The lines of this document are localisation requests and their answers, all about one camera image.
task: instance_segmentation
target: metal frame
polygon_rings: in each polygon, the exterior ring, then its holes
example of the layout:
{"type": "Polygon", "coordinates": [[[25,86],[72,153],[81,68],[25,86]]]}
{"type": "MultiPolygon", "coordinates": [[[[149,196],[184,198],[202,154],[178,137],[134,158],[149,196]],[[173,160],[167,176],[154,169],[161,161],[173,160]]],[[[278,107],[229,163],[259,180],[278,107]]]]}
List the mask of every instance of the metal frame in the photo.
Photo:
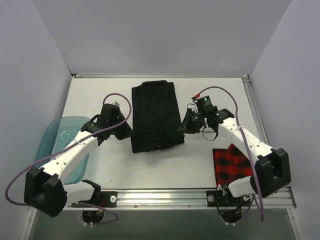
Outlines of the metal frame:
{"type": "MultiPolygon", "coordinates": [[[[105,74],[76,74],[75,78],[110,78],[105,74]]],[[[159,77],[159,76],[143,76],[145,78],[159,77]]],[[[259,114],[256,101],[253,96],[249,76],[242,79],[243,86],[247,95],[247,99],[252,111],[253,119],[257,127],[258,136],[265,143],[269,143],[268,137],[263,126],[261,116],[259,114]]],[[[215,188],[184,188],[184,189],[102,189],[102,191],[117,191],[117,211],[134,211],[134,210],[214,210],[215,207],[208,207],[206,191],[214,191],[215,188]]],[[[297,240],[302,240],[302,231],[298,224],[296,214],[296,203],[293,198],[290,187],[283,188],[277,193],[263,199],[264,208],[266,209],[287,209],[288,216],[292,225],[292,229],[297,240]]],[[[91,208],[71,208],[65,207],[64,211],[83,211],[91,208]]],[[[30,207],[27,211],[25,224],[22,228],[19,239],[27,240],[31,233],[32,225],[35,220],[37,210],[30,207]]]]}

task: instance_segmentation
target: white wall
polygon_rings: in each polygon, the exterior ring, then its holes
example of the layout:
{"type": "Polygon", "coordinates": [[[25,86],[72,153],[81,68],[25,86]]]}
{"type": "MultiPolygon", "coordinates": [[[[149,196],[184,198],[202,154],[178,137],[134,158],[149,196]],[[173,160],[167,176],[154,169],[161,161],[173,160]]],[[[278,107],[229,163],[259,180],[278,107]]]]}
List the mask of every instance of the white wall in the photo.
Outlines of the white wall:
{"type": "Polygon", "coordinates": [[[72,73],[250,74],[291,0],[33,0],[72,73]]]}
{"type": "Polygon", "coordinates": [[[319,12],[319,0],[293,0],[252,73],[268,138],[289,153],[307,240],[320,235],[319,12]]]}
{"type": "MultiPolygon", "coordinates": [[[[31,0],[0,1],[0,239],[18,239],[25,207],[4,197],[62,114],[71,75],[31,0]]],[[[10,196],[23,201],[24,177],[10,196]]]]}

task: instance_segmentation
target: tabletop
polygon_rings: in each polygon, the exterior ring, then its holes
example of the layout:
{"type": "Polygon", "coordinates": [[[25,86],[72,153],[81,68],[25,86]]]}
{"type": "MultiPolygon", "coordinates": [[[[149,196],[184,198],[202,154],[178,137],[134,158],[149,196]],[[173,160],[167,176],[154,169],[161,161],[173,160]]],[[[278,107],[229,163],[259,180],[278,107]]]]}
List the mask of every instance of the tabletop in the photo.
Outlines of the tabletop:
{"type": "MultiPolygon", "coordinates": [[[[258,137],[241,78],[74,78],[71,81],[63,117],[99,114],[103,99],[110,93],[121,93],[131,101],[132,87],[143,82],[167,80],[173,82],[181,120],[191,97],[209,86],[228,90],[237,101],[240,123],[258,137]]],[[[219,89],[210,89],[209,95],[218,109],[235,112],[231,98],[219,89]]],[[[111,96],[108,103],[117,101],[121,112],[129,112],[127,102],[111,96]]],[[[128,119],[132,126],[132,116],[128,119]]],[[[111,136],[90,154],[84,179],[103,189],[195,189],[215,188],[212,149],[226,149],[231,144],[223,136],[207,141],[201,134],[186,134],[184,144],[166,150],[132,153],[130,139],[122,141],[111,136]]]]}

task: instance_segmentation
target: teal plastic bin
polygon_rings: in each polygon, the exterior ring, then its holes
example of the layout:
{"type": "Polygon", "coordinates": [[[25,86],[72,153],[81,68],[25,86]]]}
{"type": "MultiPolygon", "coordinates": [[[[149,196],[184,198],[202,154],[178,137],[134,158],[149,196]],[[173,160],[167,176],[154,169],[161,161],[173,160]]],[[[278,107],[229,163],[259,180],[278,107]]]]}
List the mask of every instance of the teal plastic bin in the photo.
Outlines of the teal plastic bin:
{"type": "MultiPolygon", "coordinates": [[[[35,162],[53,153],[60,152],[63,150],[79,132],[80,128],[89,121],[90,119],[84,116],[68,116],[54,120],[46,128],[44,136],[42,138],[40,147],[38,149],[35,162]]],[[[87,169],[89,155],[74,168],[71,174],[65,181],[65,185],[79,183],[87,169]]],[[[40,168],[45,163],[42,162],[35,165],[36,168],[40,168]]]]}

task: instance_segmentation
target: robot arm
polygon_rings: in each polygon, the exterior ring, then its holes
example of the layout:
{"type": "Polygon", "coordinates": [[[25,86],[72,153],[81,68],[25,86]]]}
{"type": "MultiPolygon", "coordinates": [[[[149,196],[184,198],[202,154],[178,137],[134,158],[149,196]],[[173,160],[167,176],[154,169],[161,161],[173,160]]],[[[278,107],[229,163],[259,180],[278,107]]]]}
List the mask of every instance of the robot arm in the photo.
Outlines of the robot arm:
{"type": "Polygon", "coordinates": [[[76,202],[84,201],[98,205],[102,197],[101,187],[98,184],[89,180],[70,185],[64,183],[84,157],[110,135],[115,135],[118,140],[130,136],[132,129],[127,123],[113,130],[94,134],[124,119],[118,105],[104,104],[101,114],[84,124],[74,140],[65,148],[69,150],[57,155],[40,169],[32,167],[28,170],[25,178],[24,202],[51,217],[58,215],[65,205],[76,202]]]}
{"type": "MultiPolygon", "coordinates": [[[[253,158],[262,197],[266,198],[291,182],[289,157],[285,150],[282,148],[275,150],[243,126],[238,127],[235,116],[227,109],[218,110],[217,106],[212,105],[209,96],[198,98],[196,106],[198,111],[187,109],[179,131],[186,134],[195,134],[200,132],[200,128],[208,125],[209,128],[227,138],[248,157],[240,131],[240,128],[242,128],[253,158]]],[[[227,189],[234,198],[257,193],[253,176],[235,180],[227,186],[227,189]]]]}

